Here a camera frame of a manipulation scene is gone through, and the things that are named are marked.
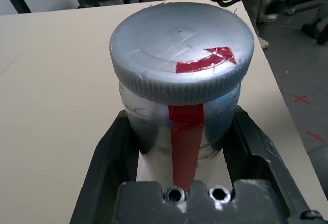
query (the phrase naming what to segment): jar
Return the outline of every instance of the jar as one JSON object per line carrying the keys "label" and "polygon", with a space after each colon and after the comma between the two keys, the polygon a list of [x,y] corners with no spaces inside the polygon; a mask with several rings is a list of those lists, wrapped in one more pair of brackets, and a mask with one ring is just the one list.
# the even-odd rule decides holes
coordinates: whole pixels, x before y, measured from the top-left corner
{"label": "jar", "polygon": [[151,180],[207,181],[253,51],[247,25],[208,4],[160,4],[118,25],[110,55]]}

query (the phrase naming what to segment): gray lid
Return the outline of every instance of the gray lid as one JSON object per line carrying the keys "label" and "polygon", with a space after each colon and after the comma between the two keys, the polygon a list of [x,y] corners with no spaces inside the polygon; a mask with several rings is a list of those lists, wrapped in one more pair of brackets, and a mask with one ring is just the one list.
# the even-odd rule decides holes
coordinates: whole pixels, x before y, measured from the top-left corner
{"label": "gray lid", "polygon": [[143,9],[110,40],[118,79],[140,97],[171,105],[228,93],[244,78],[253,51],[252,33],[238,16],[201,3]]}

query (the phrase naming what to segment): red tape strip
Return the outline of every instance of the red tape strip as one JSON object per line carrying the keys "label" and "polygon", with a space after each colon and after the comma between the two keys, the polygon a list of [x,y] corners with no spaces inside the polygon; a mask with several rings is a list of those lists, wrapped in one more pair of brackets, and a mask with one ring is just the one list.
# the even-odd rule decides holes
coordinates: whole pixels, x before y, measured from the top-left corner
{"label": "red tape strip", "polygon": [[204,107],[169,106],[174,185],[187,190],[194,181],[204,126]]}
{"label": "red tape strip", "polygon": [[207,48],[205,50],[211,52],[211,55],[196,61],[177,62],[176,73],[197,72],[200,70],[212,68],[224,61],[230,61],[234,64],[237,64],[230,47],[215,47]]}

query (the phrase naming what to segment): bolt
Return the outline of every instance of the bolt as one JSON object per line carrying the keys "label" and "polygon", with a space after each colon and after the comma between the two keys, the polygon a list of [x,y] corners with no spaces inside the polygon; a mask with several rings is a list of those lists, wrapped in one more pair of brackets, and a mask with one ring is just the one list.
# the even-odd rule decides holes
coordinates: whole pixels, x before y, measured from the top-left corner
{"label": "bolt", "polygon": [[323,220],[321,214],[316,210],[307,210],[304,211],[300,218],[302,220]]}

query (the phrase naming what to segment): screw hole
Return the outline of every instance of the screw hole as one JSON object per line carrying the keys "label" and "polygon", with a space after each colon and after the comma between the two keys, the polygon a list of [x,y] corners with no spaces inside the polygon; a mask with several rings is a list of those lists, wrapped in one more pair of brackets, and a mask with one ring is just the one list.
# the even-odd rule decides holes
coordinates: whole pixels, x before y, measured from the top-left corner
{"label": "screw hole", "polygon": [[216,200],[219,200],[219,201],[222,201],[226,198],[226,193],[224,192],[224,190],[222,189],[215,189],[212,193],[213,197],[216,199]]}
{"label": "screw hole", "polygon": [[179,190],[172,190],[169,193],[169,200],[172,202],[179,202],[181,200],[181,193],[179,192]]}
{"label": "screw hole", "polygon": [[209,190],[210,198],[214,201],[218,201],[221,204],[227,204],[231,200],[230,192],[227,188],[216,185]]}
{"label": "screw hole", "polygon": [[171,187],[166,191],[165,199],[170,202],[182,202],[186,198],[186,194],[180,187]]}

